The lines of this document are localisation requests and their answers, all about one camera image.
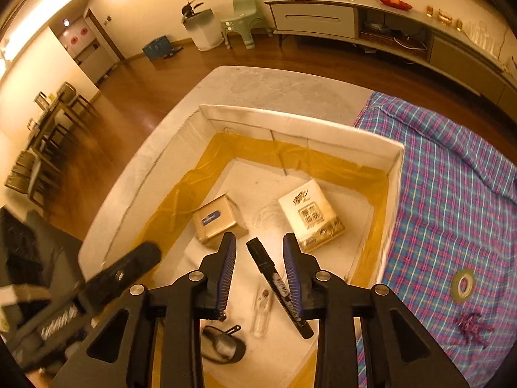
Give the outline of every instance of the screw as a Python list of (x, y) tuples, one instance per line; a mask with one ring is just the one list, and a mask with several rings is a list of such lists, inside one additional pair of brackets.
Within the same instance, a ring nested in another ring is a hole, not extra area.
[(203, 279), (203, 277), (205, 277), (205, 275), (200, 271), (193, 271), (189, 274), (189, 279), (192, 281), (200, 281)]
[(375, 292), (380, 296), (386, 296), (389, 293), (388, 286), (385, 285), (376, 285)]
[(138, 296), (144, 293), (145, 287), (142, 285), (134, 285), (131, 286), (131, 289), (129, 289), (129, 293), (131, 293), (133, 296)]
[(318, 271), (316, 273), (316, 278), (319, 281), (329, 281), (330, 280), (330, 273), (328, 271)]

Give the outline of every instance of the clear plastic tube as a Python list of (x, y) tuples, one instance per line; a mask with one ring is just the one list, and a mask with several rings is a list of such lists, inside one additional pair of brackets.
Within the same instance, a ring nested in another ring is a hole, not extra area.
[(266, 334), (273, 299), (273, 291), (264, 279), (261, 280), (258, 283), (259, 287), (253, 302), (253, 320), (250, 330), (250, 333), (257, 338), (261, 338)]

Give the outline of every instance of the tissue box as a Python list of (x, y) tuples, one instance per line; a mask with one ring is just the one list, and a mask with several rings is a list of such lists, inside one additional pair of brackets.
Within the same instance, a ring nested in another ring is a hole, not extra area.
[(192, 220), (197, 239), (215, 250), (219, 249), (224, 232), (232, 232), (237, 239), (248, 233), (239, 208), (226, 194), (196, 210)]
[(278, 202), (304, 253), (313, 251), (345, 230), (313, 179), (281, 197)]

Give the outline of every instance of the ceiling light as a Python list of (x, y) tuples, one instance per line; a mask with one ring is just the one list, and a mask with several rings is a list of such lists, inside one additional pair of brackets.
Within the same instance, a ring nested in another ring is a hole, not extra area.
[(42, 0), (9, 36), (5, 59), (14, 60), (34, 34), (61, 8), (72, 0)]

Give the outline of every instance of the brown tissue box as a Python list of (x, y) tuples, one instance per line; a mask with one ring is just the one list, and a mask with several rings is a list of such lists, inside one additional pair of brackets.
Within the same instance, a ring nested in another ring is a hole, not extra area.
[(192, 220), (197, 239), (215, 250), (219, 249), (224, 232), (232, 232), (237, 239), (248, 233), (239, 208), (226, 194), (198, 208)]

